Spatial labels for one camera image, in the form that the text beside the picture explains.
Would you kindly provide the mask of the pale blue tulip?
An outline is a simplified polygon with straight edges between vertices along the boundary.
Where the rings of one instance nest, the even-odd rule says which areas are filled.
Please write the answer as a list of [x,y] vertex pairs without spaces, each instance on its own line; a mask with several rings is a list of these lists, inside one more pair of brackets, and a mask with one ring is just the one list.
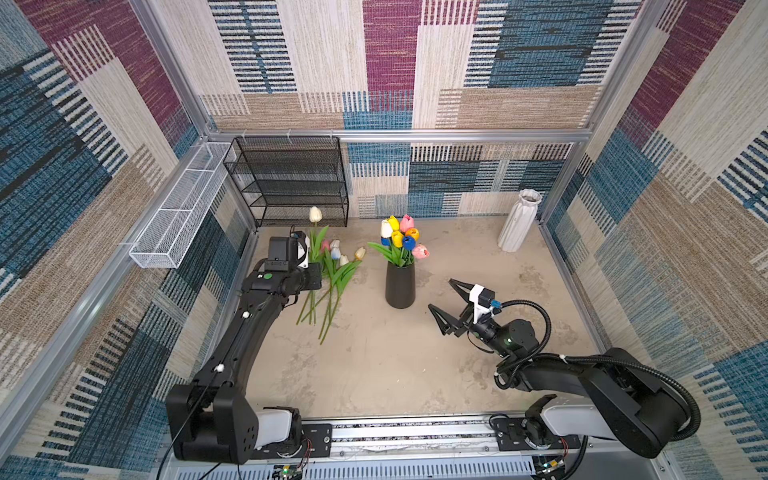
[[328,304],[326,306],[324,319],[329,320],[330,319],[330,312],[331,312],[331,300],[332,300],[332,292],[334,288],[335,283],[335,276],[337,272],[341,268],[341,242],[338,239],[329,240],[331,243],[331,250],[330,253],[328,253],[325,257],[325,265],[327,270],[327,276],[323,279],[323,283],[325,287],[327,288],[325,292],[325,298],[328,300]]

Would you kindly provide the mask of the black tapered vase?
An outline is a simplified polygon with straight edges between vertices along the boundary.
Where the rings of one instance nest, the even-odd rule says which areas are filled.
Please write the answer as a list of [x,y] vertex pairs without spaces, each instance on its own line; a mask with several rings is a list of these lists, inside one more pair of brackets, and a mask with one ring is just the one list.
[[395,309],[410,307],[416,297],[415,265],[387,264],[385,299]]

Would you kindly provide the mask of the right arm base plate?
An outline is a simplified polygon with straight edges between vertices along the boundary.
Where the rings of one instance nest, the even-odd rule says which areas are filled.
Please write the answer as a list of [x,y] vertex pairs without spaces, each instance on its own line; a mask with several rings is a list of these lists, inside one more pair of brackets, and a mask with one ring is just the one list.
[[539,419],[492,415],[488,425],[503,452],[570,449],[564,437],[556,436]]

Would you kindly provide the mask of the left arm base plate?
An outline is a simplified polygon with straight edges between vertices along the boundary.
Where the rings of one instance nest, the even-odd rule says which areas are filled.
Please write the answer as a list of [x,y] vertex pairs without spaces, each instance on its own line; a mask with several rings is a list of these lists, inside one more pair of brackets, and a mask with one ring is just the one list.
[[301,459],[309,452],[309,459],[328,458],[331,454],[333,426],[330,423],[304,424],[296,441],[286,440],[256,449],[251,460]]

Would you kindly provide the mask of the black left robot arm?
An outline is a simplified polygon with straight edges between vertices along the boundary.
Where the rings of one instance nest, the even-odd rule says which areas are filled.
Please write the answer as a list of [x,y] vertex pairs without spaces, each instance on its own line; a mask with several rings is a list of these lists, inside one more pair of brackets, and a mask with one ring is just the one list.
[[321,271],[309,257],[304,232],[271,238],[267,256],[244,279],[238,306],[211,356],[190,382],[170,389],[166,411],[176,459],[243,465],[258,450],[290,455],[302,448],[298,409],[255,410],[246,391],[273,323],[301,292],[322,285]]

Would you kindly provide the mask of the orange tulip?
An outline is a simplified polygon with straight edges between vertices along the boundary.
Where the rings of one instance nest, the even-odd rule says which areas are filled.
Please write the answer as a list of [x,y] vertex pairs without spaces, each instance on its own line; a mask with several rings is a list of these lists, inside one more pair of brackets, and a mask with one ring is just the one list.
[[405,235],[407,237],[410,237],[414,241],[418,241],[420,239],[420,232],[417,228],[410,228],[406,231]]

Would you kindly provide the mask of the white tulip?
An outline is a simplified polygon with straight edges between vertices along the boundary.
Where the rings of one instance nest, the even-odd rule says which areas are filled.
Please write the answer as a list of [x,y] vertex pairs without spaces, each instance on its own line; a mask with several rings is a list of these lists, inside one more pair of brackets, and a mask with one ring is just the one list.
[[[309,233],[307,234],[307,237],[308,237],[308,239],[310,241],[310,246],[309,246],[309,263],[310,263],[312,251],[319,246],[320,242],[323,239],[326,239],[325,236],[326,236],[326,233],[328,231],[328,226],[325,226],[322,229],[318,229],[318,225],[323,220],[323,213],[322,213],[322,210],[319,207],[317,207],[317,206],[312,206],[310,208],[309,214],[308,214],[308,219],[309,219],[309,222],[312,224],[312,228],[310,229]],[[317,305],[317,308],[316,308],[317,322],[318,322],[318,317],[319,317],[318,308],[319,308],[321,302],[325,299],[325,292],[321,293],[321,290],[323,288],[324,288],[324,286],[322,285],[322,288],[320,290],[316,290],[315,291],[316,293],[318,293],[318,297],[319,297],[319,302],[318,302],[318,305]],[[302,306],[302,309],[300,311],[299,319],[297,320],[298,324],[308,323],[307,316],[308,316],[308,310],[310,308],[310,302],[308,301],[308,296],[311,294],[311,292],[307,293],[307,297],[306,297],[306,299],[304,301],[304,304]]]
[[369,242],[368,246],[380,253],[389,263],[396,264],[396,252],[392,246],[394,230],[388,220],[382,220],[380,224],[380,238],[378,242]]

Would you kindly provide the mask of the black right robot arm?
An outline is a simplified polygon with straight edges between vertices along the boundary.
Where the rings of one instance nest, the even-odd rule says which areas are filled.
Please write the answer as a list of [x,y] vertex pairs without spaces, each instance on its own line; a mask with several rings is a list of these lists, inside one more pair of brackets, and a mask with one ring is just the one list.
[[533,446],[548,446],[569,435],[591,436],[655,458],[668,443],[698,432],[700,407],[671,376],[621,348],[588,356],[548,353],[553,322],[541,305],[525,299],[499,301],[494,291],[479,284],[456,279],[449,284],[465,307],[453,316],[429,305],[441,334],[475,338],[481,351],[498,356],[498,389],[543,392],[523,422]]

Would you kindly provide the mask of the light pink tulip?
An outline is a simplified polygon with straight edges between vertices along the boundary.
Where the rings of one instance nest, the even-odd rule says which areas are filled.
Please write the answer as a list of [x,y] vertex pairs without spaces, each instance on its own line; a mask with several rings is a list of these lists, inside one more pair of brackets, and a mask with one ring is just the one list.
[[411,251],[413,257],[417,260],[426,259],[429,257],[430,253],[426,246],[422,244],[416,245],[413,250]]

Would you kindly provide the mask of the white ribbed vase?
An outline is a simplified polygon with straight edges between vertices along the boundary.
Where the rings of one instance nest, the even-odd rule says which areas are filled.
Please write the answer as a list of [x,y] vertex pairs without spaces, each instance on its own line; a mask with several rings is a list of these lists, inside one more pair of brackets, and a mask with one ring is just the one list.
[[538,207],[543,200],[540,192],[524,189],[508,215],[498,238],[498,246],[504,252],[516,252],[520,249],[533,225]]

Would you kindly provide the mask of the yellow tulip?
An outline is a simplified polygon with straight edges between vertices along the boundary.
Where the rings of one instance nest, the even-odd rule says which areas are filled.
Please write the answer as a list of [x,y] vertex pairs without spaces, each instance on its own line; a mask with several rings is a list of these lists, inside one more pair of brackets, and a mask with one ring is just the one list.
[[392,247],[393,262],[397,266],[403,266],[403,234],[395,230],[390,238]]
[[392,229],[392,232],[400,232],[400,231],[401,231],[401,229],[400,229],[400,222],[399,222],[399,220],[398,220],[397,218],[395,218],[394,216],[391,216],[391,217],[390,217],[390,218],[387,220],[387,222],[388,222],[388,224],[390,225],[390,227],[391,227],[391,229]]

